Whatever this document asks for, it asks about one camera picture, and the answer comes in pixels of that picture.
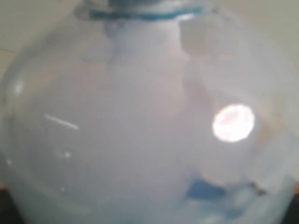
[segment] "transparent bottle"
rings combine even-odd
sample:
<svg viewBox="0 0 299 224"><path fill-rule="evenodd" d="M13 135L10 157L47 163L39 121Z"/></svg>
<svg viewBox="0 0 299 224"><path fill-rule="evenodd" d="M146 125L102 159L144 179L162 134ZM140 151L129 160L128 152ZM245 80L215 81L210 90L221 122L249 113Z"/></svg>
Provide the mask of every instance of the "transparent bottle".
<svg viewBox="0 0 299 224"><path fill-rule="evenodd" d="M85 0L0 86L7 186L28 224L278 224L299 81L203 0Z"/></svg>

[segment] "blue ring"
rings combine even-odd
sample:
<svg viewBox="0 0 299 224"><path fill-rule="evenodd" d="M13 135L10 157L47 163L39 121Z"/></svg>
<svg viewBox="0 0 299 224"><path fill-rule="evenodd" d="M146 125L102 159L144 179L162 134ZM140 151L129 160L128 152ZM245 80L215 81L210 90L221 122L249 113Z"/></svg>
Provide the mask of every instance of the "blue ring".
<svg viewBox="0 0 299 224"><path fill-rule="evenodd" d="M155 21L155 20L171 20L181 15L200 14L201 12L202 12L202 7L181 8L173 12L166 12L166 13L142 13L142 14L125 13L125 12L105 12L105 11L97 11L91 9L89 11L89 16L91 19L96 19L96 20L140 19L140 20L147 20L147 21Z"/></svg>

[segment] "plastic container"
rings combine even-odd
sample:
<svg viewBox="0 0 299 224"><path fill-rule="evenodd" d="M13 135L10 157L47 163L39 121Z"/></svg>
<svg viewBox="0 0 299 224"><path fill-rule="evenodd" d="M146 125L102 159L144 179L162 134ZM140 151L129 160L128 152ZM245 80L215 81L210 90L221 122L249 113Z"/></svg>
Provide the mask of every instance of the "plastic container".
<svg viewBox="0 0 299 224"><path fill-rule="evenodd" d="M298 78L210 2L86 0L1 83L7 186L28 224L278 224Z"/></svg>

